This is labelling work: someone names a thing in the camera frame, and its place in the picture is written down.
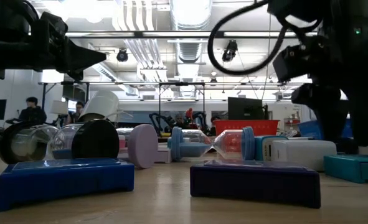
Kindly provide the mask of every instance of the black lid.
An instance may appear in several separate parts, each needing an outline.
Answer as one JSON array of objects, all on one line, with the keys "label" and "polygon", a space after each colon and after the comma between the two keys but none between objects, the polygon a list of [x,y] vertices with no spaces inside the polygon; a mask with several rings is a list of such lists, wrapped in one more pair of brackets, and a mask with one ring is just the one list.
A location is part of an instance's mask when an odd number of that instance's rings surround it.
[{"label": "black lid", "polygon": [[119,135],[115,127],[104,119],[86,122],[72,142],[72,158],[117,158]]}]

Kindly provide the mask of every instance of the table surface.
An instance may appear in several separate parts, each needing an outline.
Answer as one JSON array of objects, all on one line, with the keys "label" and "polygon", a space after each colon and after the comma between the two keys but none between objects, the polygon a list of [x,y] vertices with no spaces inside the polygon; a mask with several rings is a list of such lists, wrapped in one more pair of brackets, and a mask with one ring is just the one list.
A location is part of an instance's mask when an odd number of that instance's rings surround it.
[{"label": "table surface", "polygon": [[[189,167],[195,161],[155,164],[137,170],[135,190],[37,203],[0,213],[0,223],[201,223],[300,224],[368,223],[368,184],[321,174],[321,209],[195,198],[189,193]],[[0,160],[0,173],[6,165]]]}]

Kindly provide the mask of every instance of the metal frame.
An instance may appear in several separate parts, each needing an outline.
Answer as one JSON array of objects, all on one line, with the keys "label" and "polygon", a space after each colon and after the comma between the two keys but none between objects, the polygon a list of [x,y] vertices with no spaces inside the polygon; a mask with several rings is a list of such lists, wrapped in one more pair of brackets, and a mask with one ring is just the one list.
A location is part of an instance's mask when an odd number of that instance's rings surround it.
[{"label": "metal frame", "polygon": [[[277,39],[279,31],[217,31],[216,39]],[[154,30],[154,31],[80,31],[67,32],[71,39],[208,39],[210,31]],[[286,39],[297,39],[294,32],[286,32]]]},{"label": "metal frame", "polygon": [[161,83],[145,83],[145,82],[60,82],[60,83],[42,83],[40,82],[39,85],[43,86],[42,89],[42,108],[45,107],[45,96],[46,94],[56,85],[86,85],[87,90],[85,93],[85,102],[87,103],[89,101],[89,92],[90,92],[90,85],[141,85],[141,86],[159,86],[159,115],[161,112],[161,86],[162,85],[176,85],[176,86],[188,86],[188,85],[194,85],[194,86],[202,86],[203,87],[203,112],[205,112],[205,91],[206,85],[214,86],[214,85],[223,85],[223,86],[279,86],[279,85],[286,85],[286,86],[299,86],[304,83],[264,83],[264,82],[252,82],[252,83],[204,83],[204,82],[161,82]]}]

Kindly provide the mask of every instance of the dark blue tray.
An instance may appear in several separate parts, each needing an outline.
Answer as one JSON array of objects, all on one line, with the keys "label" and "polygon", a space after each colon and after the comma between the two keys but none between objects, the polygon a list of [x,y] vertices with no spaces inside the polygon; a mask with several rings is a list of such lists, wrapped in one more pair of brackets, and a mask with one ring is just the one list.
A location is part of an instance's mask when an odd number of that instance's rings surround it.
[{"label": "dark blue tray", "polygon": [[191,195],[321,207],[319,174],[287,162],[215,160],[192,166]]},{"label": "dark blue tray", "polygon": [[134,165],[118,159],[20,162],[0,175],[0,212],[14,204],[134,189]]}]

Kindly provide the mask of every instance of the pink disc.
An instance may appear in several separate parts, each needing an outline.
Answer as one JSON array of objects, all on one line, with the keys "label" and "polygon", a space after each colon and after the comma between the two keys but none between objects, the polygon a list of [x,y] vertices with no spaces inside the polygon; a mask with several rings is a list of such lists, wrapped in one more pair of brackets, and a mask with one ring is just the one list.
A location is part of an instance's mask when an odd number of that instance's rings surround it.
[{"label": "pink disc", "polygon": [[158,155],[158,135],[150,124],[135,127],[128,138],[128,159],[136,167],[150,168]]}]

